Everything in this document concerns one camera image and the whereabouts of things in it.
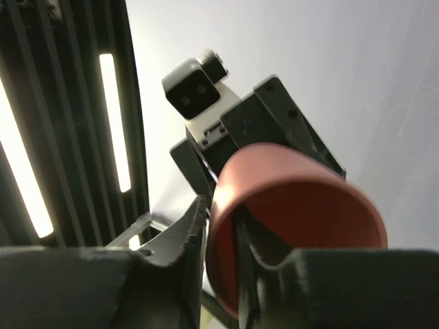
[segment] black metal frame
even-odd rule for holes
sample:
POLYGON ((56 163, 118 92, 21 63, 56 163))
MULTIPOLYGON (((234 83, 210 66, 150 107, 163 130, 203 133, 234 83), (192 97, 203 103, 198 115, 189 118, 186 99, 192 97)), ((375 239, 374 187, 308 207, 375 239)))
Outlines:
POLYGON ((36 236, 0 147, 0 245, 104 246, 149 211, 143 120, 125 1, 58 3, 61 19, 46 1, 2 1, 0 76, 54 233, 36 236), (115 168, 101 53, 113 54, 116 66, 132 183, 126 193, 119 189, 115 168))

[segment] red cup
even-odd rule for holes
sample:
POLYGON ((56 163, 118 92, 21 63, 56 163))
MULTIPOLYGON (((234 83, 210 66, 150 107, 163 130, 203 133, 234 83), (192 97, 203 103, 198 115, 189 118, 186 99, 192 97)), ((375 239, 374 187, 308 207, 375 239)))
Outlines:
POLYGON ((206 271, 213 292, 235 318, 238 298, 230 214, 240 204, 294 247, 388 246, 377 209, 342 176, 282 145, 244 147, 218 177, 206 247, 206 271))

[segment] light panel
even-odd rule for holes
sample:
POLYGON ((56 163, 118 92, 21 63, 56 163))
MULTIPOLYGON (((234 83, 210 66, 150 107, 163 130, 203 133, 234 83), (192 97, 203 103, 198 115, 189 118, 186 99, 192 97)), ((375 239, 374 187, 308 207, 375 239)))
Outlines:
POLYGON ((27 157, 3 83, 0 80, 0 141, 8 158, 21 197, 40 238, 54 231, 34 171, 27 157))
POLYGON ((138 250, 140 248, 140 238, 139 235, 134 235, 129 241, 128 241, 128 247, 131 250, 138 250))
POLYGON ((130 170, 128 167, 128 156, 126 153, 125 136, 123 134, 121 106, 119 93, 117 90, 116 70, 113 56, 104 53, 99 56, 101 64, 102 81, 108 120, 110 121, 110 131, 112 147, 115 153, 117 177, 121 192, 126 192, 131 188, 130 170))

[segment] camera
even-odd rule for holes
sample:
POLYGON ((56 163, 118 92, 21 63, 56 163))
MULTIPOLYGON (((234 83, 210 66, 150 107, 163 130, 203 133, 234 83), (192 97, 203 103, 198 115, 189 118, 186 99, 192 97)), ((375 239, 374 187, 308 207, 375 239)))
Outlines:
POLYGON ((221 58, 206 49, 198 58, 189 58, 162 80, 168 102, 186 121, 195 142, 220 121, 220 115, 240 98, 222 80, 228 76, 221 58))

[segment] white ceiling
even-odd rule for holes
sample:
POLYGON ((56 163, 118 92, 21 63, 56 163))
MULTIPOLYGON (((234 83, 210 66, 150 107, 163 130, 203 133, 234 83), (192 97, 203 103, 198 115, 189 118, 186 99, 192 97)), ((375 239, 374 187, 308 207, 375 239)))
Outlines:
POLYGON ((205 47, 244 96, 269 74, 374 201, 391 247, 439 248, 439 1, 127 0, 152 210, 193 193, 169 156, 184 137, 161 79, 205 47))

